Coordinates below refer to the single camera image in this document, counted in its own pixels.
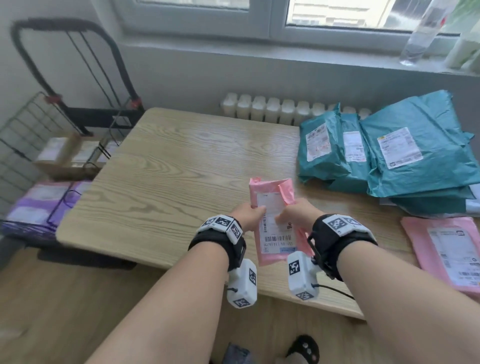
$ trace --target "person's right hand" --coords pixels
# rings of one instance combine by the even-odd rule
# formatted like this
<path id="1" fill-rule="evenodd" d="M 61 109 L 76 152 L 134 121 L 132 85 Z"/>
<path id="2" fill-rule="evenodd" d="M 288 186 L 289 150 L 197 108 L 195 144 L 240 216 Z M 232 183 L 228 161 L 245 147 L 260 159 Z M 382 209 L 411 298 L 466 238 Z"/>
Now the person's right hand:
<path id="1" fill-rule="evenodd" d="M 325 213 L 313 206 L 306 198 L 299 198 L 294 205 L 286 206 L 275 217 L 277 224 L 291 222 L 293 225 L 311 232 L 314 222 Z"/>

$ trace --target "wooden table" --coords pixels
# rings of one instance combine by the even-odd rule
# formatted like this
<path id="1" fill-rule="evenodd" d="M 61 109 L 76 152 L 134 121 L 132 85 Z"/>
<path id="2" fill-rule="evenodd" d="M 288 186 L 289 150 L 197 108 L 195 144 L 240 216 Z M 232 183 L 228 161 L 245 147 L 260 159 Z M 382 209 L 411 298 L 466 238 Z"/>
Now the wooden table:
<path id="1" fill-rule="evenodd" d="M 187 251 L 196 229 L 210 216 L 249 201 L 249 179 L 292 178 L 296 197 L 325 212 L 354 216 L 379 245 L 416 264 L 400 226 L 403 213 L 378 199 L 325 190 L 296 178 L 298 127 L 168 109 L 150 109 L 140 119 L 90 189 L 61 223 L 60 242 L 95 252 L 170 268 Z M 258 263 L 252 233 L 246 258 Z M 320 284 L 348 292 L 323 273 Z M 363 318 L 357 304 L 320 289 L 303 302 L 288 290 L 287 264 L 258 268 L 258 292 Z"/>

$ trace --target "window frame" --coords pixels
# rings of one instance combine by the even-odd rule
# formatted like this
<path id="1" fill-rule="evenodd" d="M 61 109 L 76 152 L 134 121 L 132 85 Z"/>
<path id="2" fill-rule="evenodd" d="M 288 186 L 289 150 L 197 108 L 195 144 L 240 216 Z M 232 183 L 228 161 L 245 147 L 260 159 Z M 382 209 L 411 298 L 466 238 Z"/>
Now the window frame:
<path id="1" fill-rule="evenodd" d="M 248 10 L 136 0 L 114 0 L 113 5 L 123 25 L 135 32 L 268 39 L 272 1 L 250 0 Z"/>
<path id="2" fill-rule="evenodd" d="M 275 0 L 270 15 L 272 40 L 316 45 L 345 50 L 401 52 L 410 38 L 410 31 L 388 29 L 346 28 L 332 26 L 287 25 L 289 0 Z M 439 35 L 428 48 L 429 55 L 447 55 L 458 35 Z"/>

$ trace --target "purple package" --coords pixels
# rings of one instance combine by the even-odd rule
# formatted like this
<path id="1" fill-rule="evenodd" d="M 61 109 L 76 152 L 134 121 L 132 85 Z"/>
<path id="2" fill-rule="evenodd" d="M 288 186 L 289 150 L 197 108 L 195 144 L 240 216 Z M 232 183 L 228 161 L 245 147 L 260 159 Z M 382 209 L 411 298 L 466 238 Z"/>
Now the purple package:
<path id="1" fill-rule="evenodd" d="M 54 240 L 65 213 L 80 199 L 89 181 L 41 182 L 33 186 L 12 207 L 2 224 L 5 235 Z"/>

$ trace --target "pink poly mailer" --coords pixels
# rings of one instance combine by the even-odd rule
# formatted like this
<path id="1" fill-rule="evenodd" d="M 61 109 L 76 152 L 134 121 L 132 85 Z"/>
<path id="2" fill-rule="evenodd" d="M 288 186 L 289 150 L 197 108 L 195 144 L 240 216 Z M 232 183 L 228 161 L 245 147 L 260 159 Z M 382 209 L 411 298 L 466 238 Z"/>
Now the pink poly mailer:
<path id="1" fill-rule="evenodd" d="M 285 260 L 290 253 L 297 250 L 313 256 L 307 242 L 306 231 L 298 229 L 290 223 L 280 226 L 275 222 L 275 216 L 280 214 L 286 205 L 295 203 L 291 178 L 280 181 L 262 181 L 258 177 L 251 178 L 250 202 L 252 207 L 267 207 L 267 212 L 254 232 L 260 266 Z"/>
<path id="2" fill-rule="evenodd" d="M 423 270 L 457 291 L 480 294 L 480 234 L 472 218 L 402 218 Z"/>

